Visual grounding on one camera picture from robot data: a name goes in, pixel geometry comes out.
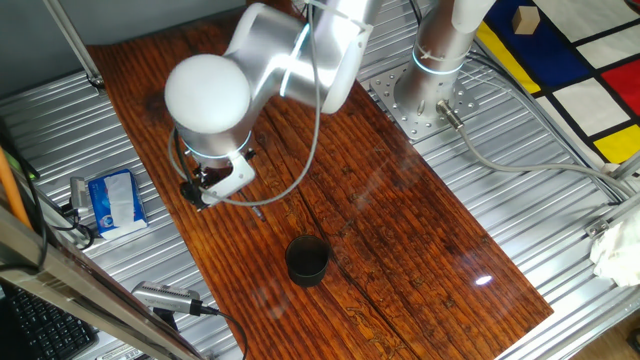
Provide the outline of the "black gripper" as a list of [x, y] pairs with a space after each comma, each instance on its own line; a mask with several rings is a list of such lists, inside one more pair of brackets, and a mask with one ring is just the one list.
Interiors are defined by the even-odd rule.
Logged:
[[251, 183], [255, 170], [249, 161], [256, 155], [251, 148], [239, 149], [221, 156], [193, 153], [199, 164], [198, 175], [209, 193], [235, 193]]

